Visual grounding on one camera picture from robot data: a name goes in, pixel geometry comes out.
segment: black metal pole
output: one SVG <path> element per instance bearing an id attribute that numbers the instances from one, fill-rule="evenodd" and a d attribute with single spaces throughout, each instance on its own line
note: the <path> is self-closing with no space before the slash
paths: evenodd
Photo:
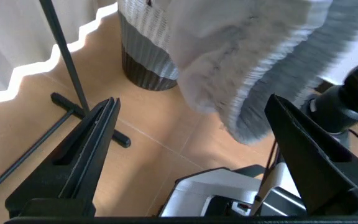
<path id="1" fill-rule="evenodd" d="M 28 149 L 18 160 L 13 163 L 5 172 L 0 176 L 0 184 L 16 170 L 57 128 L 60 127 L 72 114 L 74 110 L 67 111 L 37 142 L 35 142 L 30 149 Z"/>
<path id="2" fill-rule="evenodd" d="M 86 102 L 85 94 L 81 87 L 77 71 L 75 70 L 73 59 L 71 58 L 71 54 L 68 51 L 66 39 L 63 34 L 62 28 L 60 27 L 55 8 L 53 7 L 51 0 L 40 0 L 40 3 L 42 6 L 42 10 L 44 11 L 45 16 L 48 20 L 50 29 L 53 33 L 56 43 L 59 46 L 60 52 L 62 53 L 62 57 L 66 63 L 68 73 L 70 74 L 70 78 L 73 82 L 78 98 L 80 99 L 81 106 L 84 109 L 85 115 L 88 115 L 90 113 L 90 108 Z"/>

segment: stand base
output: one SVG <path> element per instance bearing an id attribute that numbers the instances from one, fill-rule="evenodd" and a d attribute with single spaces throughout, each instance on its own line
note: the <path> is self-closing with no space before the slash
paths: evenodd
<path id="1" fill-rule="evenodd" d="M 73 110 L 73 115 L 77 118 L 83 119 L 85 117 L 85 112 L 80 106 L 71 102 L 59 93 L 52 93 L 50 97 L 52 99 L 52 102 L 60 106 L 61 108 L 67 111 Z M 131 146 L 131 139 L 117 130 L 114 130 L 111 139 L 124 148 Z"/>

